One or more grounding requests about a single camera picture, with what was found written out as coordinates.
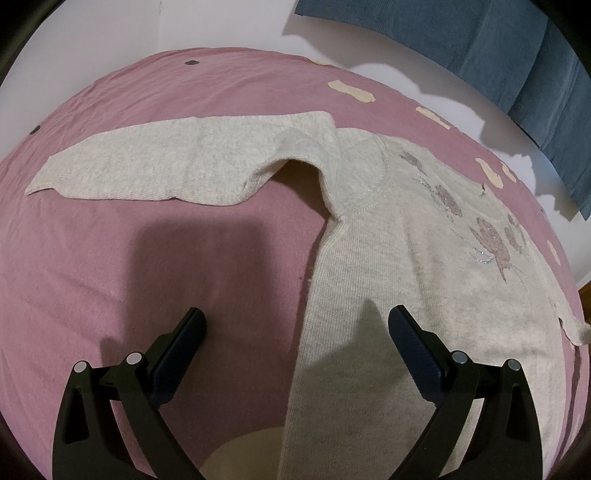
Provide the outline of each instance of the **mattress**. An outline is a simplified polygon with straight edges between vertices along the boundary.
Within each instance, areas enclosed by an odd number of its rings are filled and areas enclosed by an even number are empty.
[[[317,171],[300,163],[232,207],[72,200],[53,190],[25,200],[36,172],[51,155],[120,127],[312,110],[330,113],[339,128],[407,139],[495,188],[583,318],[564,251],[533,195],[444,119],[380,83],[304,57],[243,48],[159,53],[72,97],[0,163],[0,411],[46,477],[72,365],[111,365],[145,350],[188,305],[215,328],[163,417],[197,466],[237,439],[268,432],[260,445],[272,474],[307,283],[329,214]],[[563,349],[567,398],[557,459],[580,429],[589,380],[587,347],[563,338]],[[121,427],[134,460],[149,471]]]

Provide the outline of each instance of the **yellow patch on sheet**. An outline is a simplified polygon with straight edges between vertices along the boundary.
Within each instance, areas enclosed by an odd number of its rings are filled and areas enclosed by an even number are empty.
[[[548,242],[548,247],[550,248],[550,251],[552,252],[552,255],[554,255],[554,259],[556,260],[556,263],[558,263],[558,265],[562,266],[562,263],[560,262],[560,259],[558,258],[558,253],[556,253],[556,249],[554,248],[554,245],[552,245],[552,242],[550,240],[547,240]]]
[[[517,183],[517,179],[515,178],[515,175],[513,175],[513,172],[511,171],[511,169],[502,160],[501,160],[501,163],[503,164],[503,172],[505,173],[505,175],[507,175],[513,183]]]
[[[482,171],[485,173],[486,177],[490,180],[490,182],[497,187],[498,189],[503,188],[503,179],[501,176],[496,173],[491,166],[486,163],[486,161],[482,160],[481,158],[475,158],[480,166],[482,167]]]
[[[248,433],[213,452],[199,469],[207,480],[277,480],[283,427]]]
[[[310,60],[312,63],[316,63],[317,65],[332,65],[331,63],[328,63],[327,61],[315,60],[315,59],[311,59],[310,57],[308,57],[308,60]]]
[[[361,88],[347,85],[340,80],[333,80],[332,82],[329,82],[329,87],[336,90],[337,92],[347,93],[348,95],[351,95],[363,103],[375,102],[375,97],[371,93],[366,92]]]
[[[427,118],[430,118],[431,120],[433,120],[435,123],[438,123],[439,125],[441,125],[444,128],[447,128],[448,130],[451,128],[447,123],[445,123],[443,120],[441,120],[436,114],[434,114],[431,110],[429,110],[428,108],[425,108],[423,106],[418,106],[415,108],[415,110],[420,113],[421,115],[426,116]]]

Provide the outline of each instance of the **pink bed sheet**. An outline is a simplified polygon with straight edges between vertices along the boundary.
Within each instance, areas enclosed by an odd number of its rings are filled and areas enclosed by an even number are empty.
[[[335,91],[332,80],[375,101]],[[25,197],[50,155],[98,132],[163,119],[323,110],[337,127],[422,145],[471,180],[489,184],[475,157],[501,173],[488,150],[417,106],[378,82],[304,57],[198,48],[159,53],[97,80],[23,140],[0,163],[0,411],[37,468],[50,478],[72,365],[110,365],[144,350],[189,306],[206,312],[208,338],[161,411],[192,461],[199,466],[233,438],[283,425],[307,279],[328,217],[317,173],[302,164],[233,207],[71,200],[53,190]],[[520,181],[491,189],[582,319],[568,261],[535,198]],[[573,349],[566,338],[563,346],[567,402],[557,457],[580,427],[589,380],[587,347]],[[130,449],[147,468],[137,445]]]

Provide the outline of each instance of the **blue curtain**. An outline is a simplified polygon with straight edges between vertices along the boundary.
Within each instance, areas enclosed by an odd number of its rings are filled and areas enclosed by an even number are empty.
[[[536,142],[591,215],[591,79],[530,0],[300,0],[295,13],[374,30],[459,76]]]

